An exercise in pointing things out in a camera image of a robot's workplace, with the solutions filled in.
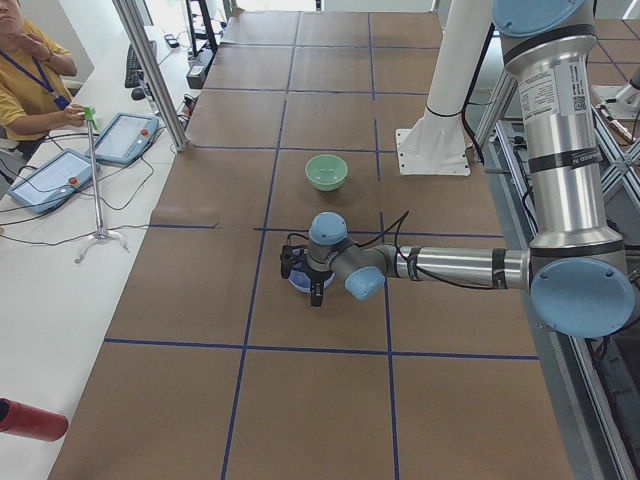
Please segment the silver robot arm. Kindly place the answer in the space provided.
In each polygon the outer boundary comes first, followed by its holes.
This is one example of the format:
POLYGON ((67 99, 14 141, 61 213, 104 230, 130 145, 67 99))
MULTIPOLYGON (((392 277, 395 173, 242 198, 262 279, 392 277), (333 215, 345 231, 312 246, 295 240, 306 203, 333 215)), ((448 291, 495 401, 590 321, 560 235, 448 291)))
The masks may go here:
POLYGON ((596 40, 589 1, 497 1, 492 20, 504 66, 518 85, 530 185, 521 201, 535 229, 524 250, 401 246, 367 248, 345 220, 323 212, 309 241, 281 272, 305 273, 319 306, 329 279, 365 300, 389 278, 435 280, 474 290, 523 289, 538 317, 579 338, 630 326, 639 292, 627 274, 624 242, 606 219, 586 59, 596 40))

